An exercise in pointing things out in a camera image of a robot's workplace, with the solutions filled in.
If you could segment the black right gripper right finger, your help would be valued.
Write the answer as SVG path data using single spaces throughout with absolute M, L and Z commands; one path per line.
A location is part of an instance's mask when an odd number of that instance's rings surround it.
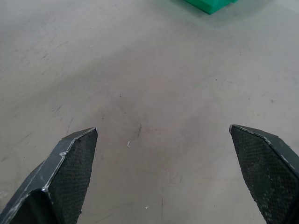
M 229 128 L 243 179 L 268 224 L 299 222 L 299 157 L 278 136 Z

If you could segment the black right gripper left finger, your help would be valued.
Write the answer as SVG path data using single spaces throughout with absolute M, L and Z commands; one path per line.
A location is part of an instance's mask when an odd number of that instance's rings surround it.
M 0 214 L 2 224 L 75 224 L 89 187 L 98 131 L 62 138 L 23 181 Z

